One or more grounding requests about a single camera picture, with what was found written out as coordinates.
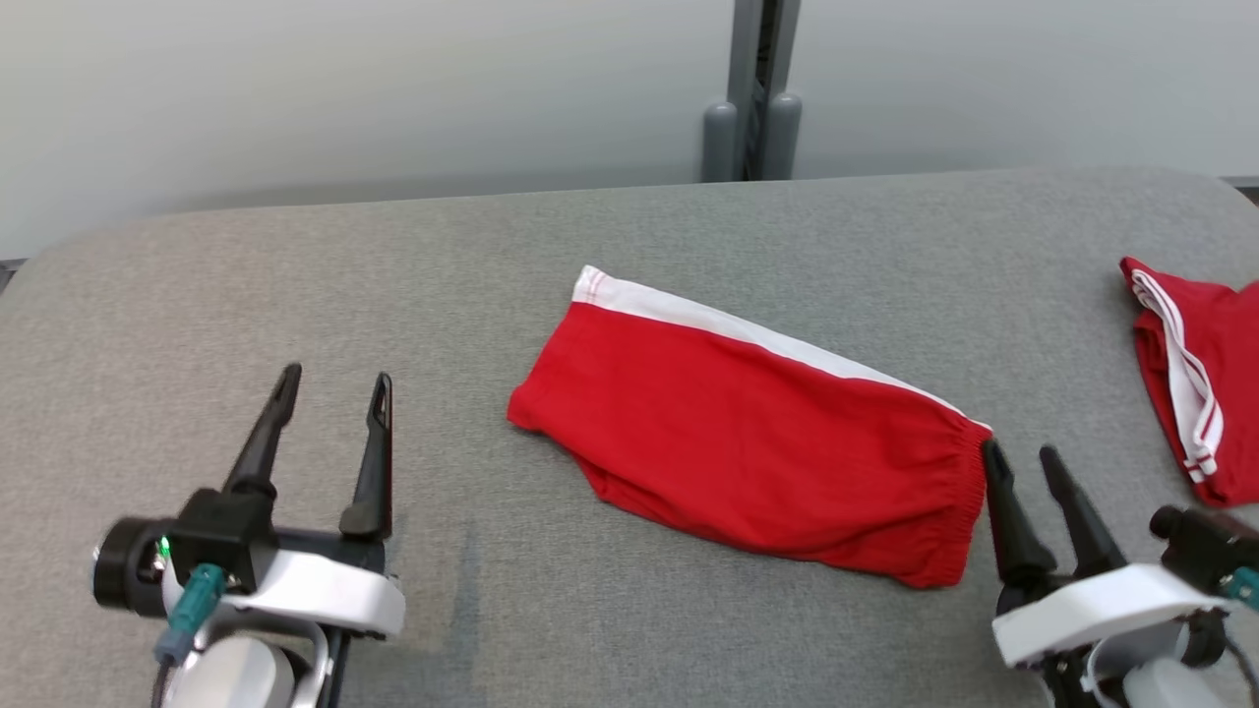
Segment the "gray fabric surface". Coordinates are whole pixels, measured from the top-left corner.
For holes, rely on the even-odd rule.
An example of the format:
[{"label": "gray fabric surface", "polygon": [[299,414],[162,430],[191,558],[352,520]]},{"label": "gray fabric surface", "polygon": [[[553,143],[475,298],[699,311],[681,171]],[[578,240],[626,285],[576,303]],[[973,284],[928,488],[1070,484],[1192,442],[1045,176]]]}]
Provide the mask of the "gray fabric surface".
[{"label": "gray fabric surface", "polygon": [[[1054,441],[1153,561],[1151,513],[1191,496],[1137,372],[1129,253],[1240,286],[1259,210],[1178,173],[997,171],[201,213],[58,246],[0,299],[3,703],[147,699],[160,625],[94,606],[89,551],[219,484],[301,360],[287,525],[335,528],[373,378],[395,382],[408,624],[355,648],[346,707],[1042,705],[992,641],[986,519],[943,591],[750,556],[599,504],[504,408],[592,263],[991,423],[1071,566],[1036,466]],[[1233,626],[1259,653],[1259,622]]]}]

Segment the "folded red shorts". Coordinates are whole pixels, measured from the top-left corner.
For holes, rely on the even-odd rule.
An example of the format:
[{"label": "folded red shorts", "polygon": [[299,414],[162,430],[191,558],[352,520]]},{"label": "folded red shorts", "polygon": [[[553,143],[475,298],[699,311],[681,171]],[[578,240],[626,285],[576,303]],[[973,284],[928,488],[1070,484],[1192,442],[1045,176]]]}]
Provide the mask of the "folded red shorts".
[{"label": "folded red shorts", "polygon": [[589,266],[507,418],[621,509],[913,587],[961,581],[991,436],[893,377]]},{"label": "folded red shorts", "polygon": [[1137,362],[1176,459],[1214,506],[1259,501],[1259,283],[1240,292],[1119,262],[1146,310]]}]

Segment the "white piping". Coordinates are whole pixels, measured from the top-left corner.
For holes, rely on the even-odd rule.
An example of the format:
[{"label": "white piping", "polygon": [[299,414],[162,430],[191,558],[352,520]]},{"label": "white piping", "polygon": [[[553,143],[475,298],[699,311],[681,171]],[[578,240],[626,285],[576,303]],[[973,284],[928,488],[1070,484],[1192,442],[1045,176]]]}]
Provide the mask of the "white piping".
[{"label": "white piping", "polygon": [[1215,455],[1224,438],[1224,409],[1211,389],[1206,367],[1185,344],[1185,319],[1176,301],[1149,273],[1133,268],[1132,291],[1158,315],[1167,340],[1167,384],[1172,394],[1176,430],[1185,447],[1190,479],[1201,482],[1215,474]]},{"label": "white piping", "polygon": [[913,391],[924,396],[959,414],[966,414],[943,398],[914,388],[883,372],[878,372],[851,359],[845,359],[838,354],[832,354],[807,341],[778,334],[755,323],[749,323],[728,312],[715,310],[708,305],[700,305],[685,297],[670,295],[636,282],[617,280],[594,266],[582,268],[582,276],[573,287],[573,301],[660,323],[694,328],[738,341],[754,344],[772,354],[799,362],[833,377],[859,378],[895,385],[896,388]]}]

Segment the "black cable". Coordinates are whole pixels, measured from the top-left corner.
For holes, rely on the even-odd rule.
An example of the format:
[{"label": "black cable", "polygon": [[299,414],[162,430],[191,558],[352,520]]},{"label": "black cable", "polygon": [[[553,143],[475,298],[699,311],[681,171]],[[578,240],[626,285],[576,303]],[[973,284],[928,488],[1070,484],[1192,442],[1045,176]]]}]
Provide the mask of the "black cable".
[{"label": "black cable", "polygon": [[1255,671],[1255,665],[1250,663],[1250,658],[1246,653],[1241,650],[1240,646],[1233,641],[1233,637],[1224,635],[1224,646],[1233,654],[1233,658],[1238,660],[1238,668],[1241,669],[1241,675],[1246,678],[1246,683],[1250,684],[1250,705],[1259,708],[1259,671]]},{"label": "black cable", "polygon": [[154,695],[152,700],[149,702],[150,708],[161,708],[164,694],[166,693],[166,679],[170,678],[170,670],[175,666],[175,661],[167,656],[161,660],[157,666],[157,678],[154,679]]}]

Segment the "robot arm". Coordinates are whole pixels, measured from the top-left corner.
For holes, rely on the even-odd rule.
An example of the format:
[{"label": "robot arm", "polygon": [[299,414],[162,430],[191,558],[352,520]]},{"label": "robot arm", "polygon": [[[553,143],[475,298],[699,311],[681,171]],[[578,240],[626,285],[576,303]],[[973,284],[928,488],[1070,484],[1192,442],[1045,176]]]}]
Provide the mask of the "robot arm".
[{"label": "robot arm", "polygon": [[[405,598],[384,574],[393,525],[389,375],[376,379],[363,465],[337,533],[272,524],[271,470],[300,379],[298,364],[285,368],[220,490],[195,491],[175,518],[121,519],[97,551],[97,602],[170,625],[155,650],[155,707],[332,708],[351,640],[402,630]],[[305,650],[258,632],[300,639]]]},{"label": "robot arm", "polygon": [[[1222,620],[1233,598],[1256,592],[1259,532],[1222,514],[1165,506],[1151,524],[1168,540],[1162,564],[1128,563],[1046,446],[1040,454],[1045,481],[1076,556],[1070,576],[1056,573],[1056,559],[1015,495],[1000,446],[988,441],[983,452],[1003,585],[992,630],[1006,664],[1036,671],[1056,708],[1220,705],[1192,669],[1214,664],[1226,648],[1235,650]],[[1240,653],[1239,659],[1249,668]],[[1248,680],[1259,692],[1253,671]]]}]

